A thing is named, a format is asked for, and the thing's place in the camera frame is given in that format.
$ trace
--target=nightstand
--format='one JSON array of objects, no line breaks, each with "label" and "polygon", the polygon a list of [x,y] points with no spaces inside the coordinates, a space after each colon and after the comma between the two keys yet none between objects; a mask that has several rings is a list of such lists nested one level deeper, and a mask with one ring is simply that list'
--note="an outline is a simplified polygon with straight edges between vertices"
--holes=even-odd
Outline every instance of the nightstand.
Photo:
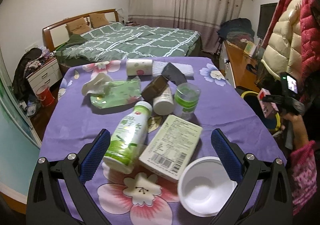
[{"label": "nightstand", "polygon": [[49,87],[54,85],[58,80],[62,78],[62,74],[59,68],[58,61],[55,57],[51,57],[34,73],[27,77],[28,82],[36,94],[37,90],[47,84]]}]

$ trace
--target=plastic bottle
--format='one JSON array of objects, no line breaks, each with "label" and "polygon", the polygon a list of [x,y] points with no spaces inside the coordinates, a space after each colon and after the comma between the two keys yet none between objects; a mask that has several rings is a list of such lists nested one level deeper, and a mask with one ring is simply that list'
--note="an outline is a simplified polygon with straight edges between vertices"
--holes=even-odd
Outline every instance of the plastic bottle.
[{"label": "plastic bottle", "polygon": [[111,169],[130,174],[148,132],[152,106],[139,101],[132,113],[125,116],[111,136],[110,146],[103,161]]},{"label": "plastic bottle", "polygon": [[174,114],[184,120],[190,120],[199,101],[201,90],[191,84],[182,83],[174,95]]},{"label": "plastic bottle", "polygon": [[165,116],[171,114],[173,110],[174,102],[172,93],[169,85],[166,85],[162,94],[153,99],[153,111],[160,116]]}]

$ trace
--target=blue gripper pad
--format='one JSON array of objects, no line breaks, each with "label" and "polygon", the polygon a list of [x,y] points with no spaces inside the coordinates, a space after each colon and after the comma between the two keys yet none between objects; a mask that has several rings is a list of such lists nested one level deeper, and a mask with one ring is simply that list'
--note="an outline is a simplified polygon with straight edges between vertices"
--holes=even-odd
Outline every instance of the blue gripper pad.
[{"label": "blue gripper pad", "polygon": [[110,132],[105,130],[94,140],[94,145],[81,164],[79,180],[83,184],[93,178],[101,160],[103,159],[104,154],[110,146],[110,138]]},{"label": "blue gripper pad", "polygon": [[232,181],[242,181],[242,164],[229,145],[228,139],[220,129],[215,129],[211,134],[211,144],[216,151],[224,169]]}]

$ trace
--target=brown pillow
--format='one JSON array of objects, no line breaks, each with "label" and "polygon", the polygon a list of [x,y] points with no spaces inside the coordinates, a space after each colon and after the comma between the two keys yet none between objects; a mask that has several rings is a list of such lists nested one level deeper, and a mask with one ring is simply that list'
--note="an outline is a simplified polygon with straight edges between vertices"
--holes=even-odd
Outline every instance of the brown pillow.
[{"label": "brown pillow", "polygon": [[79,18],[75,21],[67,23],[67,29],[72,34],[84,34],[91,30],[84,18]]},{"label": "brown pillow", "polygon": [[110,25],[104,14],[89,14],[92,28],[99,28],[102,26]]}]

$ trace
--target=electrical outlet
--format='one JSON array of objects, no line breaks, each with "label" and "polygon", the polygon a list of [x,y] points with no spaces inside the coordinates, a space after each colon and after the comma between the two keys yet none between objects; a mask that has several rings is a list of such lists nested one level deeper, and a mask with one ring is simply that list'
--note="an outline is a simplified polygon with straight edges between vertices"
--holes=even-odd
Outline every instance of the electrical outlet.
[{"label": "electrical outlet", "polygon": [[26,51],[26,52],[29,52],[32,48],[38,48],[38,47],[39,47],[39,46],[38,46],[36,43],[34,43],[34,44],[31,45],[30,47],[26,48],[25,51]]}]

